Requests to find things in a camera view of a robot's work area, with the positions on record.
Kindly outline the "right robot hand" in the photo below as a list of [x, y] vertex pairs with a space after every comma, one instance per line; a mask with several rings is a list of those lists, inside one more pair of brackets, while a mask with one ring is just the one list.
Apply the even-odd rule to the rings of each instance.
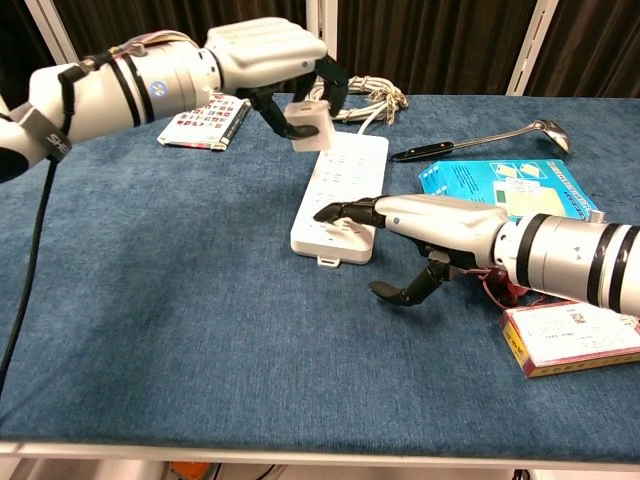
[[330, 203], [314, 215], [321, 223], [348, 218], [411, 240], [426, 268], [406, 287], [372, 281], [369, 289], [397, 306], [413, 306], [451, 278], [453, 268], [469, 271], [499, 266], [495, 245], [508, 222], [506, 210], [450, 196], [380, 195]]

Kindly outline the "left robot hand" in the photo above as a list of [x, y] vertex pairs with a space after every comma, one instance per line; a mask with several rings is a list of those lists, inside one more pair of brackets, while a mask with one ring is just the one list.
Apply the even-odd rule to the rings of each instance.
[[337, 115], [348, 93], [348, 74], [329, 55], [324, 41], [300, 25], [280, 17], [264, 17], [208, 30], [204, 48], [219, 67], [221, 90], [250, 101], [277, 135], [301, 141], [324, 132], [312, 124], [293, 125], [273, 100], [284, 83], [295, 82], [293, 101], [301, 102], [317, 78], [322, 99]]

